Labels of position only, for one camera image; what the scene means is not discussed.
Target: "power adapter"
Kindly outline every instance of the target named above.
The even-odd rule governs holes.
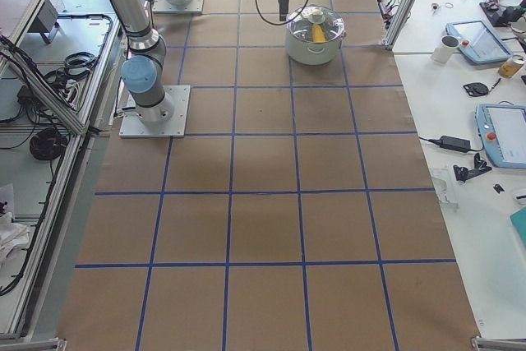
[[[467,153],[471,151],[471,142],[458,137],[441,136],[440,139],[428,139],[430,143],[438,145],[445,150]]]

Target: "white pot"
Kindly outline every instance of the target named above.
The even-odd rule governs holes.
[[[299,10],[290,14],[290,18],[298,12]],[[313,41],[311,30],[314,23],[323,29],[326,39],[324,43]],[[321,65],[336,56],[344,38],[344,21],[338,14],[325,7],[309,6],[287,24],[285,48],[288,55],[297,62]]]

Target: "white table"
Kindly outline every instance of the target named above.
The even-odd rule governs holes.
[[[420,136],[441,135],[469,139],[482,147],[474,121],[477,104],[508,100],[526,103],[526,85],[517,73],[503,81],[485,98],[470,98],[462,84],[480,81],[490,85],[496,69],[477,70],[455,54],[445,64],[434,63],[429,54],[396,55],[396,62]],[[442,150],[422,142],[430,169],[446,168],[459,208],[442,207],[455,256],[481,335],[488,339],[526,337],[526,249],[510,214],[522,206],[512,191],[526,187],[526,170],[499,169],[468,180],[454,180],[453,165],[473,168],[473,154]],[[499,183],[505,192],[493,189]]]
[[[416,0],[411,14],[393,47],[394,53],[430,53],[445,34],[445,24],[458,21],[484,20],[479,3],[484,0]],[[433,11],[431,5],[440,8]],[[501,38],[514,37],[510,28],[495,28]],[[507,41],[512,51],[522,51],[517,40]]]
[[[478,104],[502,100],[526,104],[526,85],[520,79],[523,69],[482,98],[470,98],[463,84],[479,81],[493,85],[499,77],[498,65],[475,67],[460,53],[446,64],[435,63],[430,54],[445,32],[445,24],[455,21],[484,20],[482,0],[416,0],[411,16],[394,45],[395,60],[404,83],[419,136],[442,135],[469,139],[472,148],[482,142],[474,120]],[[432,3],[441,8],[433,13]],[[453,8],[445,7],[450,2]],[[509,28],[497,30],[503,38],[512,37]],[[507,44],[520,52],[516,40]],[[510,214],[520,210],[512,192],[526,187],[526,170],[499,169],[468,180],[454,179],[453,165],[473,168],[473,154],[442,150],[422,142],[427,164],[449,174],[449,193],[459,208],[442,206],[454,253],[466,292],[482,337],[488,339],[526,338],[526,248],[510,222]],[[493,189],[499,183],[505,192]]]

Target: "glass lid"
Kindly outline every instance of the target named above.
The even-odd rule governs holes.
[[[287,24],[287,28],[301,41],[321,44],[344,34],[344,20],[329,8],[307,6],[298,14],[300,11],[301,8],[288,15],[288,20],[294,19]]]

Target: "blue joint cap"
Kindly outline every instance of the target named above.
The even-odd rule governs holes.
[[[144,94],[154,86],[157,80],[157,68],[147,57],[136,55],[124,62],[121,76],[130,92]]]

